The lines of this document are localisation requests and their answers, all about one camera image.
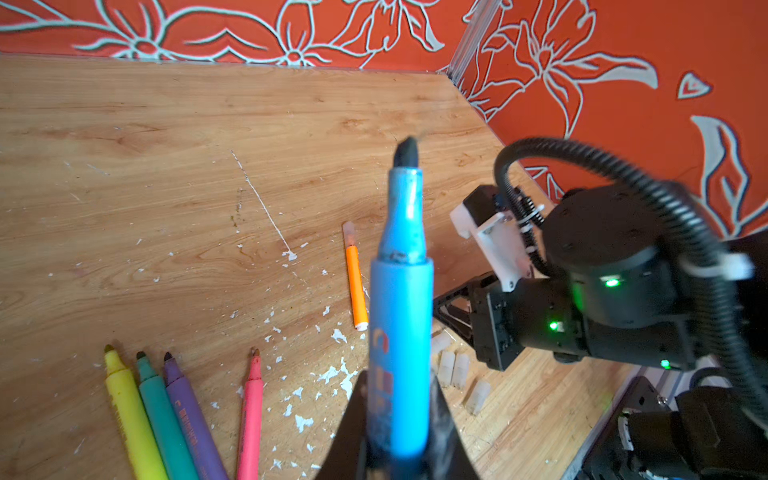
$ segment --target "blue marker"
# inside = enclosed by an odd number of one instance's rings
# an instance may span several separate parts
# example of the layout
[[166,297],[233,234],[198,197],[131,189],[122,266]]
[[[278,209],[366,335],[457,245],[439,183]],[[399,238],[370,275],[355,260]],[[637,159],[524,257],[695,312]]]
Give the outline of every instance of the blue marker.
[[389,171],[389,209],[371,264],[367,435],[392,478],[418,474],[429,432],[432,284],[427,258],[422,171],[413,137],[397,146]]

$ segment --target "marker nib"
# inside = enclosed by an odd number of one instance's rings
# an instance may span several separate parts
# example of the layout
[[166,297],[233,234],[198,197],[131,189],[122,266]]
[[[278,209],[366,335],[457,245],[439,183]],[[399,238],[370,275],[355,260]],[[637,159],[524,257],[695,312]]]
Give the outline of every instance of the marker nib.
[[418,167],[419,145],[415,137],[408,137],[400,142],[395,150],[393,167]]

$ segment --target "orange wall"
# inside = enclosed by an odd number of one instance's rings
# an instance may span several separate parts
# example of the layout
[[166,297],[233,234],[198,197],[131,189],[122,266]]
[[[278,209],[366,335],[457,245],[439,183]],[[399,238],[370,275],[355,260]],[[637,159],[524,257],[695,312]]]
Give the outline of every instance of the orange wall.
[[[768,226],[768,2],[502,4],[457,81],[502,141],[592,143],[685,183],[723,237]],[[600,183],[555,161],[524,165],[552,200]]]
[[0,51],[437,71],[472,0],[3,0]]

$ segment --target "marker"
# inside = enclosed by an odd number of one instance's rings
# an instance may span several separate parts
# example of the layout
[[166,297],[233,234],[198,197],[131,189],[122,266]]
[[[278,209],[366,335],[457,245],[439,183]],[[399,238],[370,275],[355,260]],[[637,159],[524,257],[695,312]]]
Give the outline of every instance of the marker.
[[413,137],[397,146],[388,191],[387,221],[371,264],[366,431],[374,455],[389,458],[391,478],[411,478],[419,474],[429,432],[435,273],[427,257]]
[[243,416],[240,418],[240,462],[237,480],[259,478],[259,445],[261,443],[261,406],[264,381],[261,379],[259,350],[251,350],[250,373],[243,389]]
[[104,347],[104,364],[107,366],[104,384],[112,400],[136,480],[168,480],[134,376],[125,368],[112,345]]
[[346,222],[341,228],[344,233],[346,272],[349,275],[349,295],[352,297],[352,316],[357,331],[365,332],[368,329],[368,310],[366,310],[366,298],[362,291],[362,280],[360,279],[360,258],[357,253],[355,224]]
[[219,451],[216,450],[214,437],[210,435],[203,412],[197,404],[192,385],[170,352],[165,354],[164,369],[165,389],[181,424],[200,480],[229,480]]
[[152,425],[152,432],[170,480],[199,480],[192,455],[184,441],[179,421],[170,405],[163,377],[149,363],[144,352],[136,354],[136,367],[141,383],[139,392]]

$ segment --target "purple marker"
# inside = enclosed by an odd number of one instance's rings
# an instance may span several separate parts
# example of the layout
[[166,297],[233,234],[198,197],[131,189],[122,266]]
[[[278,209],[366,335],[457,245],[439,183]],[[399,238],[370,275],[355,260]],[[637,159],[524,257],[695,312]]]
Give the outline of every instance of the purple marker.
[[200,480],[229,480],[219,451],[216,450],[214,438],[210,436],[208,424],[197,404],[192,385],[170,352],[165,354],[164,369],[165,388],[184,431],[187,446],[192,452],[192,460]]

